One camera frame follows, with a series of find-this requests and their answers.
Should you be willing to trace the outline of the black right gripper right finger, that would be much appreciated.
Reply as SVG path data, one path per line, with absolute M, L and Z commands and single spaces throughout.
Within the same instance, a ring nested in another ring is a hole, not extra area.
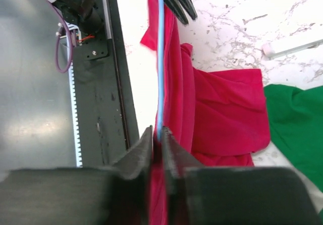
M 284 167 L 206 167 L 162 129 L 169 224 L 322 224 Z

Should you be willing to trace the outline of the red t shirt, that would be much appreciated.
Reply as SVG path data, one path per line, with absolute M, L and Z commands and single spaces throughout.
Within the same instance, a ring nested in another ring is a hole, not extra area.
M 253 166 L 270 130 L 259 69 L 204 72 L 193 67 L 192 45 L 180 43 L 175 15 L 165 12 L 164 127 L 206 166 Z M 158 0 L 148 0 L 141 43 L 157 53 Z

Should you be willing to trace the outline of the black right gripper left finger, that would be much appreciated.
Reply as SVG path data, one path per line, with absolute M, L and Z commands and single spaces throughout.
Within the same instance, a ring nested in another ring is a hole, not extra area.
M 112 165 L 2 173 L 1 224 L 148 224 L 153 129 Z

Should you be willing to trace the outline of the light blue wire hanger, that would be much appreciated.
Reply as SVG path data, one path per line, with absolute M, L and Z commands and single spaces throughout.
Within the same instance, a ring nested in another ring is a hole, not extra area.
M 158 109 L 156 119 L 156 135 L 158 142 L 162 139 L 164 124 L 164 38 L 165 12 L 164 0 L 158 0 L 158 39 L 157 39 L 157 77 L 158 77 Z

